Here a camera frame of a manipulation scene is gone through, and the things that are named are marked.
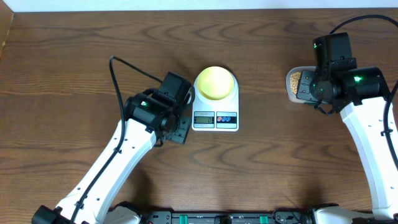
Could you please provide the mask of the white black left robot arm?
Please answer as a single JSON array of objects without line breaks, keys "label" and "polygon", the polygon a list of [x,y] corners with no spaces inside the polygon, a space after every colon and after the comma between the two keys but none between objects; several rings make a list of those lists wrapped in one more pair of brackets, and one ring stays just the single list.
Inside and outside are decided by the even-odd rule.
[{"label": "white black left robot arm", "polygon": [[191,119],[192,84],[169,72],[158,89],[127,99],[112,140],[80,183],[54,209],[40,206],[32,223],[140,223],[127,205],[111,208],[115,196],[138,162],[165,140],[184,144]]}]

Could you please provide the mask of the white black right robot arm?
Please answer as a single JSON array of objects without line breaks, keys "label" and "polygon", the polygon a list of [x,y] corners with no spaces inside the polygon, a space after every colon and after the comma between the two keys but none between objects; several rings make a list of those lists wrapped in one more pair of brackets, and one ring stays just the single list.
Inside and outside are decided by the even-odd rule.
[{"label": "white black right robot arm", "polygon": [[289,98],[312,105],[323,113],[340,114],[357,147],[372,200],[372,213],[355,212],[339,205],[311,208],[305,223],[397,223],[397,126],[392,97],[377,67],[358,68],[347,33],[313,40],[317,64],[298,67],[301,73]]}]

